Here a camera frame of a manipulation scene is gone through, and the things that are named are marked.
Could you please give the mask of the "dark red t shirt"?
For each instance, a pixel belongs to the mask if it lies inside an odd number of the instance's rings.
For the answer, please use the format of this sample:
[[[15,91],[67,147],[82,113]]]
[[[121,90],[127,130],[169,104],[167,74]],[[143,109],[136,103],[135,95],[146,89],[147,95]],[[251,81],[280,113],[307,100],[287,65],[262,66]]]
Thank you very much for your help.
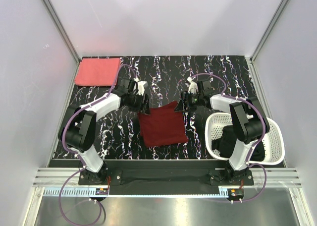
[[[174,111],[177,104],[173,101],[151,108],[149,115],[138,113],[140,135],[147,148],[188,142],[183,114]]]

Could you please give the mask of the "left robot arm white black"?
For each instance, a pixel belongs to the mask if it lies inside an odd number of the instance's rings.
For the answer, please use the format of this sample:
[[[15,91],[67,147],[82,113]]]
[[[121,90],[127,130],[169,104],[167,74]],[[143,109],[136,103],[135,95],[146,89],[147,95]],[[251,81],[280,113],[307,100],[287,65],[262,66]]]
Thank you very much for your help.
[[[96,124],[112,111],[128,107],[129,111],[150,114],[148,83],[138,78],[122,79],[100,98],[81,106],[68,106],[59,129],[58,138],[64,149],[75,154],[83,169],[81,175],[94,184],[108,180],[106,163],[94,146]]]

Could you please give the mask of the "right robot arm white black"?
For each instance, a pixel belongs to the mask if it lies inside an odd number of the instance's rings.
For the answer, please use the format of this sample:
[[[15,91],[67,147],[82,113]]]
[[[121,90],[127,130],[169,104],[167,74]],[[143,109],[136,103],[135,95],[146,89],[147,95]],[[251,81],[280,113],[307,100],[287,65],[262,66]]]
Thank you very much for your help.
[[[228,113],[234,134],[233,153],[227,160],[220,179],[237,184],[247,174],[254,149],[269,132],[269,122],[257,98],[242,99],[225,94],[226,85],[220,93],[211,89],[209,80],[187,79],[188,90],[182,91],[175,112],[194,112],[197,107],[206,107]]]

